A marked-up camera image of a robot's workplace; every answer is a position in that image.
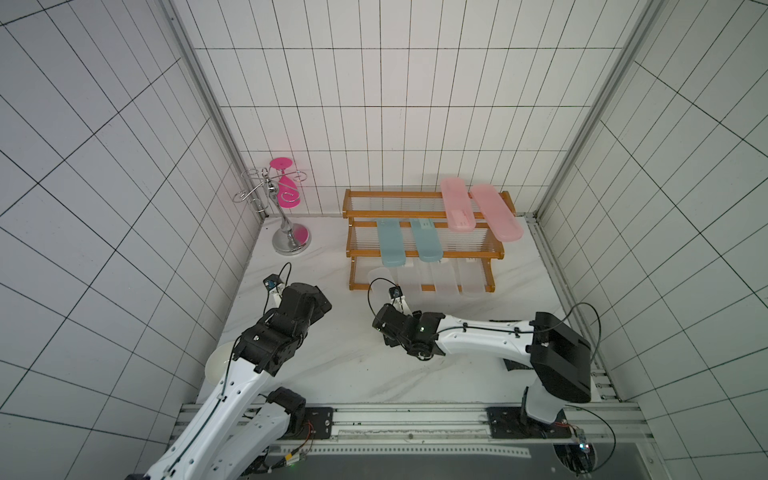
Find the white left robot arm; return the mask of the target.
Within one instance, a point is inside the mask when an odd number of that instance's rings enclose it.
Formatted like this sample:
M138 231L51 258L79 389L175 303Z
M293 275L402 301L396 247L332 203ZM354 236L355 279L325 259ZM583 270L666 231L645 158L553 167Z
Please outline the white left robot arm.
M231 431L280 368L294 357L312 324L332 305L305 283L273 290L277 306L234 342L224 372L189 425L145 473L130 479L237 479L280 438L304 431L306 399L279 387L255 416Z

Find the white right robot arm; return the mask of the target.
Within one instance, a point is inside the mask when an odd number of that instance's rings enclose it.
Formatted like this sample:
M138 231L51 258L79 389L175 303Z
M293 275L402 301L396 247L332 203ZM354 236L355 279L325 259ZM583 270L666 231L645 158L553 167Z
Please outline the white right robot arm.
M390 347L421 361L435 356L487 355L531 369L536 378L524 392L525 416L553 424L569 403L592 399L592 345L551 313L526 321L474 321L438 312L406 314L383 305L372 326Z

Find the chrome stand with pink ornaments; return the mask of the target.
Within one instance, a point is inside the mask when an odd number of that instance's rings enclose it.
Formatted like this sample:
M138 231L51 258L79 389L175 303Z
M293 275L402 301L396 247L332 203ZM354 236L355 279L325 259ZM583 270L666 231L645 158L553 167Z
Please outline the chrome stand with pink ornaments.
M253 205L264 217L273 213L280 221L272 237L274 250L283 256L304 251L310 244L311 233L306 226L294 222L288 213L301 204L300 184L308 177L307 173L298 169L291 158L277 157L265 168L246 169L240 176L247 187L235 194L233 201Z

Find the wooden two-tier shelf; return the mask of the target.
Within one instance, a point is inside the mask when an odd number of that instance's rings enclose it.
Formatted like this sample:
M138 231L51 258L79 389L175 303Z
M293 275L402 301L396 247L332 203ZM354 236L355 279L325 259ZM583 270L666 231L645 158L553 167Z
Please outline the wooden two-tier shelf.
M363 191L344 193L348 221L348 285L362 291L377 275L360 275L365 262L379 266L406 288L423 292L479 294L496 288L492 262L524 229L507 192L489 185L444 204L439 192Z

